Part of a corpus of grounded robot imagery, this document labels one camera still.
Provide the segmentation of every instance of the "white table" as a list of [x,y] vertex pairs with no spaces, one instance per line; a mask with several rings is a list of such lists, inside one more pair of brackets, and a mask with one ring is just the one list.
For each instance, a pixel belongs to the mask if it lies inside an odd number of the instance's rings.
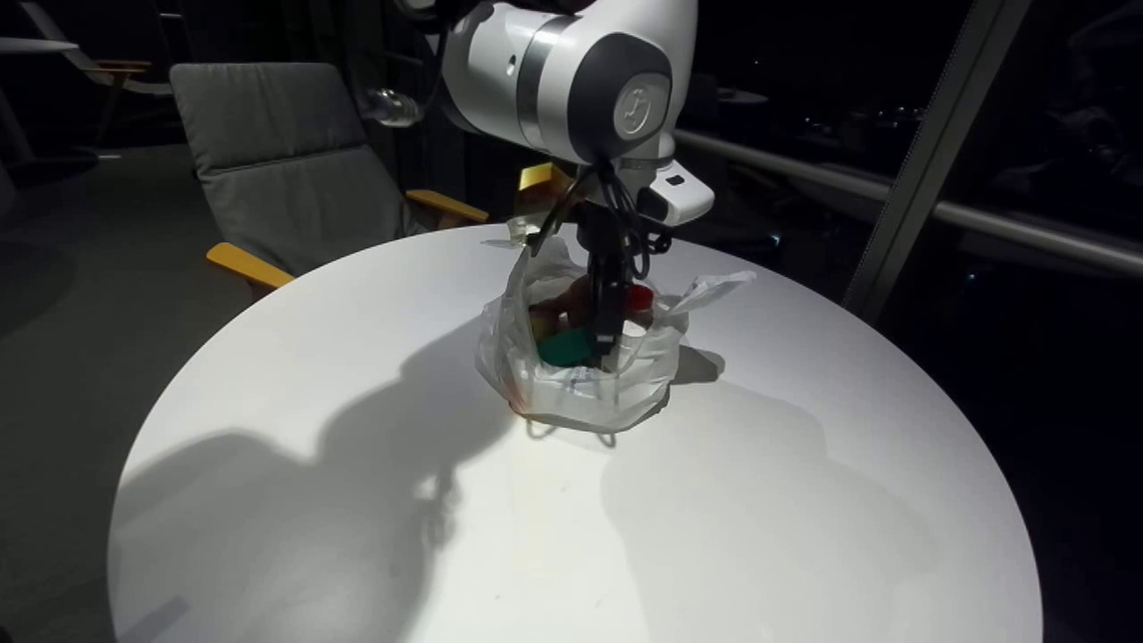
[[[702,311],[717,381],[599,448],[474,372],[504,230],[335,260],[152,410],[111,521],[122,643],[1039,643],[1017,504],[868,325],[769,277]],[[679,242],[655,281],[749,267]]]

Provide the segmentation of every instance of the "gray chair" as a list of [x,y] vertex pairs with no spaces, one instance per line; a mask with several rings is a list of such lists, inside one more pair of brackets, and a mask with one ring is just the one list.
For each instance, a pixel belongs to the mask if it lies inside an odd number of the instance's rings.
[[225,235],[209,260],[256,285],[403,233],[491,218],[434,191],[400,193],[334,66],[175,66],[172,87]]

